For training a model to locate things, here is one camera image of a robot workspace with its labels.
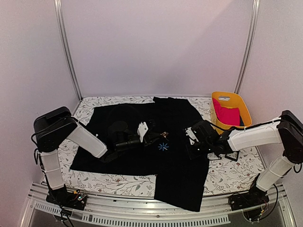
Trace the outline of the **sparkling brooch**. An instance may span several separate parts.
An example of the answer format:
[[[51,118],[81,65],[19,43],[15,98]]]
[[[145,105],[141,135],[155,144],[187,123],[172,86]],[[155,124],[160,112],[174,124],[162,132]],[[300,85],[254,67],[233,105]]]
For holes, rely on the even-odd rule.
[[[168,132],[163,132],[160,134],[163,138],[167,139],[169,133]]]

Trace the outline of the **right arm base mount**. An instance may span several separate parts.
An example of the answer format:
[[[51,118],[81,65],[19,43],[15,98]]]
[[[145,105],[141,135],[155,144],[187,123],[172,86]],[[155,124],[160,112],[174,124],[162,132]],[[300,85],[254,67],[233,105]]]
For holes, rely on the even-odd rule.
[[[257,187],[252,187],[245,193],[234,193],[228,198],[228,203],[232,211],[258,206],[268,202],[269,197],[267,192]]]

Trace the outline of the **black brooch display box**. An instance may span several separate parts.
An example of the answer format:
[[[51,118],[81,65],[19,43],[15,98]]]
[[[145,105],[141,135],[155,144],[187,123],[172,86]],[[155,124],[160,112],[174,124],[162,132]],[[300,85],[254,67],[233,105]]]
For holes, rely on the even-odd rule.
[[[233,152],[233,153],[230,153],[230,154],[225,154],[224,157],[228,160],[237,162],[238,158],[239,158],[239,153],[240,153],[239,151],[236,151],[236,152]]]

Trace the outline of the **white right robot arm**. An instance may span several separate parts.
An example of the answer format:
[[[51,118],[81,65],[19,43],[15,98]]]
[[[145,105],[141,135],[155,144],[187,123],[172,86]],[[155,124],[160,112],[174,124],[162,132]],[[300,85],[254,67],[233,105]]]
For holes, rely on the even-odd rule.
[[[255,206],[263,195],[295,165],[303,162],[303,124],[289,110],[280,116],[249,127],[232,126],[218,133],[218,126],[201,120],[185,129],[189,139],[188,153],[195,159],[210,153],[217,157],[246,148],[280,148],[281,155],[253,181],[245,195],[248,206]]]

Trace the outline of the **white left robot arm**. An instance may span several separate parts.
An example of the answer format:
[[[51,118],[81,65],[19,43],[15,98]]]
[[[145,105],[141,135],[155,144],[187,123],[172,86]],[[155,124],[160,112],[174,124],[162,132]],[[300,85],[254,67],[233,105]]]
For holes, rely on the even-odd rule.
[[[76,143],[92,156],[109,163],[129,150],[147,147],[168,135],[152,131],[147,122],[140,122],[136,132],[131,133],[126,122],[116,121],[107,129],[108,143],[105,144],[65,106],[36,118],[34,131],[31,140],[36,145],[35,161],[41,165],[52,198],[60,205],[67,205],[71,200],[65,191],[58,158],[58,148],[64,140]]]

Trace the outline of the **black t-shirt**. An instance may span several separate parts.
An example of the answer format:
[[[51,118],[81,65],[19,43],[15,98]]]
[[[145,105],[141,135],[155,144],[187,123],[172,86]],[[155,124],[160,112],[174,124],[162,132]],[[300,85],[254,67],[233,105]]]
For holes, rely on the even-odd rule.
[[[129,134],[136,134],[139,124],[146,122],[151,131],[166,132],[168,136],[151,145],[122,152],[108,163],[78,148],[71,169],[101,174],[155,175],[156,200],[199,212],[209,160],[206,155],[195,159],[189,157],[190,142],[184,130],[200,120],[202,116],[188,100],[171,97],[155,97],[145,104],[96,107],[87,129],[106,144],[108,151],[113,150],[112,128],[118,121],[127,124]]]

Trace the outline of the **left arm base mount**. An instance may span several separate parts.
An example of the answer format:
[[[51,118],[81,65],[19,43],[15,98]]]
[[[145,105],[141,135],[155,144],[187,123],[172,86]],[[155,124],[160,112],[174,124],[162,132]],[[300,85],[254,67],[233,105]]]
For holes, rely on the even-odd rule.
[[[80,190],[69,192],[64,185],[60,189],[49,189],[46,201],[61,207],[84,210],[87,202],[87,194],[80,192]]]

